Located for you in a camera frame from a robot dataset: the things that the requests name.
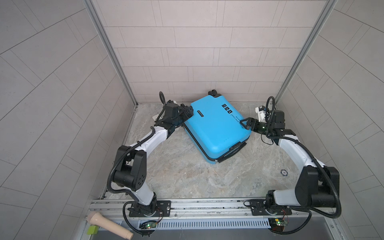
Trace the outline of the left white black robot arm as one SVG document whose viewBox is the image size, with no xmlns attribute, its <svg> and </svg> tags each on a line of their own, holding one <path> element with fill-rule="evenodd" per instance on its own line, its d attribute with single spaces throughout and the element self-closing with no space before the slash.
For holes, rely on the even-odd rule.
<svg viewBox="0 0 384 240">
<path fill-rule="evenodd" d="M 157 210 L 157 197 L 146 183 L 147 157 L 193 115 L 194 110 L 190 106 L 178 105 L 171 100 L 166 102 L 147 135 L 130 146 L 122 145 L 118 148 L 108 175 L 108 192 L 128 194 L 139 213 L 147 216 L 154 214 Z"/>
</svg>

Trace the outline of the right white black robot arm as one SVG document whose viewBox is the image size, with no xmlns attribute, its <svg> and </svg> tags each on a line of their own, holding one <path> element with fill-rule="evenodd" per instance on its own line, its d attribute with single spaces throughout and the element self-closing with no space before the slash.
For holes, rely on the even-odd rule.
<svg viewBox="0 0 384 240">
<path fill-rule="evenodd" d="M 272 140 L 283 149 L 301 172 L 293 189 L 271 190 L 266 195 L 266 208 L 285 206 L 314 211 L 327 218 L 336 219 L 342 213 L 340 201 L 340 174 L 334 167 L 327 167 L 304 146 L 291 129 L 286 129 L 282 111 L 259 111 L 266 119 L 246 118 L 242 127 Z"/>
</svg>

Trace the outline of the blue suitcase with black lining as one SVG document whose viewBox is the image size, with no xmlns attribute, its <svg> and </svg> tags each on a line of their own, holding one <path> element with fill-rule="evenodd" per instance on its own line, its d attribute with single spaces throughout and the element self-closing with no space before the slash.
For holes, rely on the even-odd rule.
<svg viewBox="0 0 384 240">
<path fill-rule="evenodd" d="M 208 163 L 221 163 L 245 147 L 251 130 L 240 124 L 244 117 L 216 90 L 191 107 L 194 115 L 183 127 Z"/>
</svg>

